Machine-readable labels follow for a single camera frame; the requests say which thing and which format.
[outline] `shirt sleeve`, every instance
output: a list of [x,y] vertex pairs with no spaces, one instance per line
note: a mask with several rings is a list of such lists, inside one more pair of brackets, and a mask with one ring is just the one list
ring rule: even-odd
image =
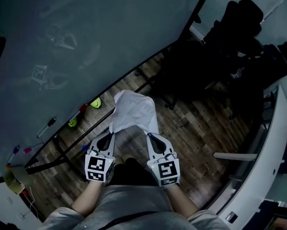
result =
[[38,230],[70,230],[84,219],[85,217],[78,212],[60,207],[48,216]]
[[228,225],[211,210],[200,210],[187,220],[198,230],[230,230]]

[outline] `white table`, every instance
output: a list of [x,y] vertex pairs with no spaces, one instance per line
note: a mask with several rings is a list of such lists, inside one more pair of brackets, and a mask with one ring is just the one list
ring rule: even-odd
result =
[[[215,155],[215,157],[225,159],[256,160],[238,190],[234,188],[236,182],[230,180],[218,198],[208,207],[208,209],[215,211],[232,230],[242,229],[252,216],[259,211],[258,207],[264,201],[276,177],[278,168],[283,162],[286,142],[287,100],[282,87],[279,85],[273,119],[261,152],[257,155],[230,155],[225,153]],[[227,219],[233,214],[238,217],[233,223],[230,223]]]

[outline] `crumpled white fabric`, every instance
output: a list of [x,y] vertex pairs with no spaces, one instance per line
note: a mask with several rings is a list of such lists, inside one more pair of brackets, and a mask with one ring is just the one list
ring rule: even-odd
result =
[[115,111],[112,114],[109,131],[117,133],[137,125],[145,134],[159,134],[155,104],[153,100],[130,90],[123,90],[115,96]]

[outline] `black strap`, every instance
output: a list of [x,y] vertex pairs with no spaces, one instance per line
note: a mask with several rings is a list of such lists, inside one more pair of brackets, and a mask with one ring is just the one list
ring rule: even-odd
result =
[[157,213],[157,212],[155,212],[155,211],[145,211],[145,212],[140,212],[140,213],[136,213],[136,214],[133,214],[133,215],[120,217],[120,218],[117,218],[117,219],[109,222],[106,226],[100,228],[99,230],[105,230],[105,229],[111,228],[111,227],[113,227],[113,226],[115,226],[117,224],[120,224],[122,222],[129,221],[129,220],[141,217],[141,216],[154,214],[154,213]]

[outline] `red object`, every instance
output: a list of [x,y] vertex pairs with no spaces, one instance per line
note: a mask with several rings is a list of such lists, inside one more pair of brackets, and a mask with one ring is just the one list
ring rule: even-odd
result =
[[32,149],[31,148],[25,148],[23,151],[24,153],[29,153]]
[[84,111],[86,111],[86,109],[87,109],[87,105],[84,104],[84,105],[81,106],[80,111],[84,112]]
[[24,194],[26,197],[29,196],[29,193],[28,193],[28,191],[27,191],[26,189],[23,190],[23,194]]

